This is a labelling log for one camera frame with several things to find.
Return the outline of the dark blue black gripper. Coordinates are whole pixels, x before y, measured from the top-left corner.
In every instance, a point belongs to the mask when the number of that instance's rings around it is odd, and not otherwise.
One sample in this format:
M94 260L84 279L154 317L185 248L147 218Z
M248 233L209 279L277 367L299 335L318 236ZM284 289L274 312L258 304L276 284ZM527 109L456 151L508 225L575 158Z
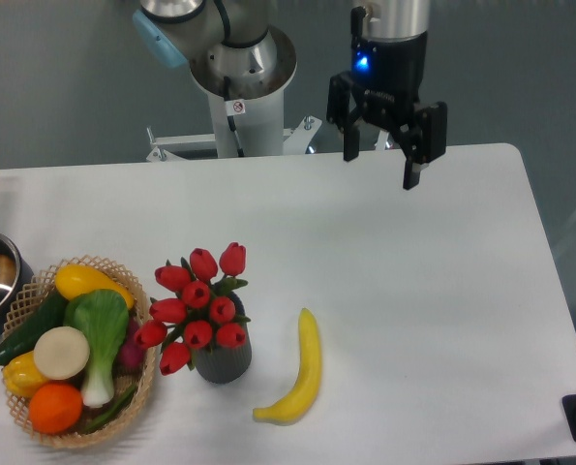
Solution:
M354 1L351 73L331 77L328 88L326 120L343 135L345 162L359 155L361 115L387 132L400 128L405 190L447 146L447 103L419 105L430 9L429 1Z

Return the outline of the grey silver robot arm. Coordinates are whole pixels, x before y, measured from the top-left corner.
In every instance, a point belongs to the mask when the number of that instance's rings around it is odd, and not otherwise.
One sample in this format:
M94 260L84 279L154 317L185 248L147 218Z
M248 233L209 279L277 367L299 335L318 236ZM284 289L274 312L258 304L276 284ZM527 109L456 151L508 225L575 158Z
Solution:
M299 154L319 128L284 127L284 92L296 70L290 38L274 27L266 1L144 1L133 23L166 67L186 65L205 92L222 158ZM447 106L419 99L427 47L426 1L357 1L350 12L351 59L329 81L326 118L358 156L361 124L403 151L403 186L444 154Z

